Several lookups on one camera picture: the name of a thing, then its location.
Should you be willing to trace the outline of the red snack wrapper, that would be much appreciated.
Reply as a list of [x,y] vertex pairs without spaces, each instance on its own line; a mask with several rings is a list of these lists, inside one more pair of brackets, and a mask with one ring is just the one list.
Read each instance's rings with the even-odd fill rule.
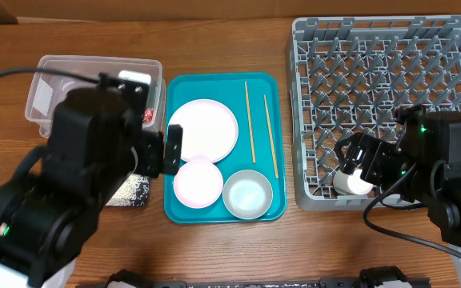
[[143,125],[149,125],[154,121],[154,110],[151,108],[148,108],[144,111],[143,114]]

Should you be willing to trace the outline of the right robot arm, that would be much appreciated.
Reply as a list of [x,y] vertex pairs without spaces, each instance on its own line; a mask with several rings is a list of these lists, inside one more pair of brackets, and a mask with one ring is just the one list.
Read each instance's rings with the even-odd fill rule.
[[[449,254],[461,285],[461,112],[428,112],[422,105],[398,108],[395,121],[403,132],[395,143],[355,133],[336,142],[339,169],[347,175],[360,170],[360,178],[383,192],[363,211],[372,230]],[[406,209],[427,209],[440,229],[437,244],[372,223],[368,214],[385,198],[400,195]]]

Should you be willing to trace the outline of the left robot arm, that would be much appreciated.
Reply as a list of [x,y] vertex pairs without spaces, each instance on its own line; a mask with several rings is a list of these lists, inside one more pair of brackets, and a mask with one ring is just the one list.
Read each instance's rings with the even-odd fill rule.
[[0,270],[40,287],[68,273],[98,229],[102,208],[132,175],[176,174],[182,127],[142,129],[131,97],[71,90],[55,110],[47,143],[0,186]]

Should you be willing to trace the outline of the rice food waste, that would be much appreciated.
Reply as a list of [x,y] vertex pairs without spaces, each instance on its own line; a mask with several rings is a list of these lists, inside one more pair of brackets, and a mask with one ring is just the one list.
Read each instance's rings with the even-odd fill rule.
[[149,192],[149,178],[138,174],[131,174],[108,201],[106,206],[145,206],[149,200]]

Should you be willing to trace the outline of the white cup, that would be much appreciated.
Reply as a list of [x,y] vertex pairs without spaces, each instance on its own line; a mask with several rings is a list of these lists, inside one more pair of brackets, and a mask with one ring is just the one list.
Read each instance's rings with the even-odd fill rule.
[[356,169],[353,174],[344,174],[337,170],[333,178],[333,187],[338,194],[366,195],[371,192],[373,185],[360,178],[362,169]]

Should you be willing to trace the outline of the wooden chopstick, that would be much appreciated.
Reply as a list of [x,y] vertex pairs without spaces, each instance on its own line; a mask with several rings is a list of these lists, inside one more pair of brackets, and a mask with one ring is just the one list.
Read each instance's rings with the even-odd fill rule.
[[249,126],[249,135],[251,141],[251,155],[252,155],[252,162],[256,163],[256,156],[255,156],[255,142],[254,142],[254,134],[253,134],[253,126],[251,121],[251,107],[250,107],[250,96],[247,82],[244,82],[245,87],[245,95],[246,95],[246,105],[247,105],[247,121]]
[[271,116],[270,116],[269,106],[267,102],[267,96],[265,94],[263,95],[263,101],[264,101],[264,106],[265,106],[265,115],[267,119],[267,129],[268,129],[268,134],[269,134],[269,139],[270,139],[271,157],[272,157],[272,162],[273,162],[273,167],[274,167],[274,172],[275,172],[275,178],[278,179],[279,169],[278,169],[278,163],[277,163],[277,157],[276,157],[276,151],[275,151],[275,142],[273,139],[273,130],[271,127]]

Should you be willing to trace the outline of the grey bowl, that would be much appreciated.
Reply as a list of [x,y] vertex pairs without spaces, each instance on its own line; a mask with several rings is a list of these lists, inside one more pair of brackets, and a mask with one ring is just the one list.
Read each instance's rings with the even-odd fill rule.
[[266,214],[274,192],[268,179],[255,170],[240,170],[225,182],[222,200],[236,218],[253,220]]

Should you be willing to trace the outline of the small pink bowl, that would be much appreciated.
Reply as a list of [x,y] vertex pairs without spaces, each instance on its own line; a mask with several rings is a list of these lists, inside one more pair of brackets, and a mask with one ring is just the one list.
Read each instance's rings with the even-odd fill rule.
[[192,209],[211,206],[223,189],[222,173],[213,163],[195,159],[180,167],[173,181],[174,194],[184,205]]

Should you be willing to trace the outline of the large pink plate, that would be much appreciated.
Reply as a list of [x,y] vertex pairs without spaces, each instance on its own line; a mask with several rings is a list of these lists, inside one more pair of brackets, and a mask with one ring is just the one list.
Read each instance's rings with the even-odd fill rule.
[[172,114],[169,125],[180,125],[183,129],[184,162],[195,159],[219,162],[234,149],[239,137],[239,125],[231,110],[210,99],[183,104]]

